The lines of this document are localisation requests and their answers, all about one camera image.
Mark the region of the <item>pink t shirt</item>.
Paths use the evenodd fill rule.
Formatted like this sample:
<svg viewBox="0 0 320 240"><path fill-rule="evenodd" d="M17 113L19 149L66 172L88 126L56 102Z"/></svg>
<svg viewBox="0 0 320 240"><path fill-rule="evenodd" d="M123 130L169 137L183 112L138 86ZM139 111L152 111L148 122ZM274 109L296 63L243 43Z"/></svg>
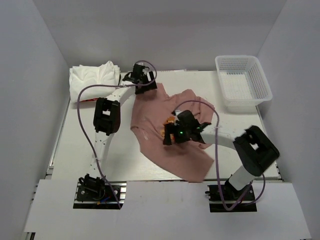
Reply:
<svg viewBox="0 0 320 240"><path fill-rule="evenodd" d="M172 117L174 109L189 110L200 123L210 123L213 108L191 89L169 96L159 83L157 89L136 95L130 129L146 158L185 181L200 183L214 162L205 152L209 145L194 141L164 145L164 123Z"/></svg>

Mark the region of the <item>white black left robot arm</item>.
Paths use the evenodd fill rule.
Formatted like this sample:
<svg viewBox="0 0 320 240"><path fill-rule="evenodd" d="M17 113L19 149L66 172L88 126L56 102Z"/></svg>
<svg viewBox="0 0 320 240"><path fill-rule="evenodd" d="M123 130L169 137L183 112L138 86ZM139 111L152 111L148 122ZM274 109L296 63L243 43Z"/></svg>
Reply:
<svg viewBox="0 0 320 240"><path fill-rule="evenodd" d="M134 94L139 95L157 89L157 71L150 70L152 66L147 61L137 61L113 93L97 99L93 116L95 140L91 145L93 159L87 172L90 177L104 177L101 166L107 157L112 138L120 128L121 106Z"/></svg>

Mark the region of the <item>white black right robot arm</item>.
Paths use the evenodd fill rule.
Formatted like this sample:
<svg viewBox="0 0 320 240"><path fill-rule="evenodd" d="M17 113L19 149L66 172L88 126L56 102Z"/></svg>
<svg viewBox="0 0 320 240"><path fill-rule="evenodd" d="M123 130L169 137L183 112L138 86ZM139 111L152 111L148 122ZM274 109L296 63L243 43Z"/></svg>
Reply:
<svg viewBox="0 0 320 240"><path fill-rule="evenodd" d="M280 157L279 150L256 125L243 131L199 123L189 110L176 111L164 124L163 144L170 146L185 142L223 146L237 152L242 166L224 184L226 195L236 200L243 195L251 181L260 177Z"/></svg>

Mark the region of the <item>red folded shirt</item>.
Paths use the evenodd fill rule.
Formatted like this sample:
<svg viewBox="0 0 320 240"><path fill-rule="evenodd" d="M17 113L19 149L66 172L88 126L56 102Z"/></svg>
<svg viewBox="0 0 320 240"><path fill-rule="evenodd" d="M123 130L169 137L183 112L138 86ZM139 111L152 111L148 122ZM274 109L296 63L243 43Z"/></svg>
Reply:
<svg viewBox="0 0 320 240"><path fill-rule="evenodd" d="M81 100L80 102L84 103L84 102L96 102L98 100L98 98L92 98L92 99L86 99L86 100Z"/></svg>

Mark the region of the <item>white folded t shirt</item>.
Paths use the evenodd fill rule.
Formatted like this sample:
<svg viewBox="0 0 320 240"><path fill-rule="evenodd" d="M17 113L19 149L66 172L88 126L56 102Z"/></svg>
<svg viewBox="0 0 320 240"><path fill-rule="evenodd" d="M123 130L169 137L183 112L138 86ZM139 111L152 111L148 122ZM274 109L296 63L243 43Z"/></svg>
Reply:
<svg viewBox="0 0 320 240"><path fill-rule="evenodd" d="M107 97L112 94L120 80L120 68L108 61L101 66L73 66L69 69L70 101L76 103L80 91L88 86L80 97L80 101Z"/></svg>

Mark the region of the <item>white perforated plastic basket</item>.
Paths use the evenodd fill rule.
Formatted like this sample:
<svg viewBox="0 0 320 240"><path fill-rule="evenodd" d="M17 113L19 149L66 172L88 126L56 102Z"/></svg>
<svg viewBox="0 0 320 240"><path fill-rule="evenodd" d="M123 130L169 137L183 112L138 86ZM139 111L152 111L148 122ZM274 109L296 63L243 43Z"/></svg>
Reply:
<svg viewBox="0 0 320 240"><path fill-rule="evenodd" d="M272 100L271 88L257 57L219 55L215 66L226 107L256 107Z"/></svg>

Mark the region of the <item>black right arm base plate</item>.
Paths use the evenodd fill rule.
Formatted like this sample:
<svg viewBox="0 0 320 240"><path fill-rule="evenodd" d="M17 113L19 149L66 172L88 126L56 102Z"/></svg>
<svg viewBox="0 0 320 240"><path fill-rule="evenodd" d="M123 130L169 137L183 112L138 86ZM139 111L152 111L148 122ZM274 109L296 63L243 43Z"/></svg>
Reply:
<svg viewBox="0 0 320 240"><path fill-rule="evenodd" d="M227 193L224 186L221 187L223 197L225 200L225 204L228 208L231 208L232 205L237 201L237 199L241 196L242 192L238 195L234 195L232 192ZM257 212L256 203L251 203L256 199L253 186L251 185L249 190L246 192L245 196L243 196L238 204L230 211L226 210L223 206L219 188L217 184L212 184L207 186L207 190L205 191L205 195L208 197L209 201L209 211L211 213L254 213Z"/></svg>

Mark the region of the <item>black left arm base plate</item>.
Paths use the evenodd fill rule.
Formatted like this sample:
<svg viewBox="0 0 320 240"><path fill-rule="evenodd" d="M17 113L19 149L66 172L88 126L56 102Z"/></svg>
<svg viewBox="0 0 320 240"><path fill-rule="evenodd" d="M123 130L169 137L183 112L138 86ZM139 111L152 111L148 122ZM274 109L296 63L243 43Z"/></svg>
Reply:
<svg viewBox="0 0 320 240"><path fill-rule="evenodd" d="M73 208L87 210L119 210L125 201L127 186L124 183L105 185L100 193L85 189L79 182L75 192Z"/></svg>

